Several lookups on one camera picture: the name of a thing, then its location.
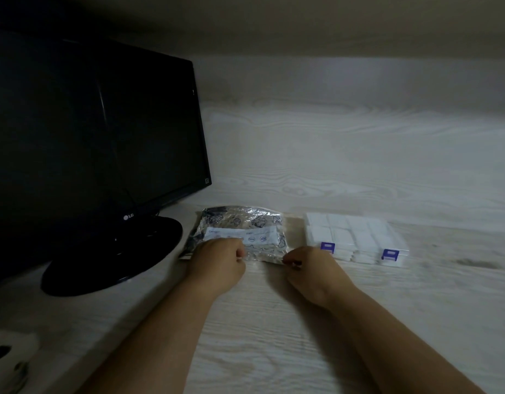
wooden desk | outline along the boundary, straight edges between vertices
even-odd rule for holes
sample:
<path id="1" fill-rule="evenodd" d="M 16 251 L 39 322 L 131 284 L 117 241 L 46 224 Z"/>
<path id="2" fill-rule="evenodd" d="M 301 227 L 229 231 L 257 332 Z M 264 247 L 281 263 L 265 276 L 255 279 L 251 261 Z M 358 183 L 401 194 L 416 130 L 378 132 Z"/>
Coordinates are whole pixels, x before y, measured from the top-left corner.
<path id="1" fill-rule="evenodd" d="M 123 284 L 75 298 L 44 295 L 40 267 L 0 286 L 0 328 L 36 331 L 42 350 L 23 394 L 70 394 L 165 295 L 201 206 L 176 204 L 182 243 Z M 286 218 L 289 245 L 303 221 Z M 393 224 L 411 248 L 404 268 L 342 266 L 354 282 L 489 393 L 505 393 L 505 234 Z M 375 392 L 335 322 L 307 304 L 277 265 L 251 262 L 212 307 L 187 393 Z"/>

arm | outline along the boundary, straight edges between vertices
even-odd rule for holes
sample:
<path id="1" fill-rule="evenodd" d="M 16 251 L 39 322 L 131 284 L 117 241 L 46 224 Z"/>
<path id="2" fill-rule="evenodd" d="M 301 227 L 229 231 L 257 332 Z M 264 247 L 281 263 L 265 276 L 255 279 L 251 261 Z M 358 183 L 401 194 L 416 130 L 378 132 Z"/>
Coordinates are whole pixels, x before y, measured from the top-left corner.
<path id="1" fill-rule="evenodd" d="M 383 393 L 483 393 L 440 354 L 357 289 L 326 251 L 301 247 L 283 259 L 289 282 L 339 319 Z"/>
<path id="2" fill-rule="evenodd" d="M 78 391 L 181 393 L 210 306 L 245 272 L 239 239 L 199 245 L 180 282 Z"/>

left hand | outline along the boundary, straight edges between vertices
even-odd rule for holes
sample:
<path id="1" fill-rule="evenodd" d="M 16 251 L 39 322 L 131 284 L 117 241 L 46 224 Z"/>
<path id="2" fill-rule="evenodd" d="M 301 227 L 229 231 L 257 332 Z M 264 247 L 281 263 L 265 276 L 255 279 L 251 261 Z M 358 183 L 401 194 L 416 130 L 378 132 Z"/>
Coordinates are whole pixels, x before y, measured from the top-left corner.
<path id="1" fill-rule="evenodd" d="M 198 245 L 190 258 L 187 278 L 217 298 L 234 287 L 245 273 L 245 248 L 240 239 L 211 239 Z"/>

white label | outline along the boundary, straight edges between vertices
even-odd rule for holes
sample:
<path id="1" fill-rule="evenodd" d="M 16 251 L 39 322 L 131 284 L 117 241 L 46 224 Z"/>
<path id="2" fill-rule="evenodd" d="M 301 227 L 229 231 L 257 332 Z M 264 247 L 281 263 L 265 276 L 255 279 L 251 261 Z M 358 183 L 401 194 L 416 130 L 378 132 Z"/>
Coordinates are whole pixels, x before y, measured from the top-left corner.
<path id="1" fill-rule="evenodd" d="M 251 230 L 238 230 L 234 228 L 207 228 L 204 241 L 214 238 L 240 238 L 244 245 L 277 245 L 278 234 L 276 227 L 253 228 Z"/>

hand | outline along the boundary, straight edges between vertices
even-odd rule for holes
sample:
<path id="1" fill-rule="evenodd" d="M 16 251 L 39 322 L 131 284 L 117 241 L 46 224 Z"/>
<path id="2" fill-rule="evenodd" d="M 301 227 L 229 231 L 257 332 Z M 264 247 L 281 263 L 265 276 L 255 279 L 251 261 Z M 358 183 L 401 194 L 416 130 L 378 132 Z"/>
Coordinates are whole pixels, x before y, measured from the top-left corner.
<path id="1" fill-rule="evenodd" d="M 283 257 L 287 279 L 310 302 L 328 308 L 331 299 L 356 291 L 356 286 L 330 253 L 304 246 Z"/>
<path id="2" fill-rule="evenodd" d="M 240 239 L 211 239 L 198 245 L 190 258 L 187 278 L 216 299 L 242 278 L 245 248 Z"/>

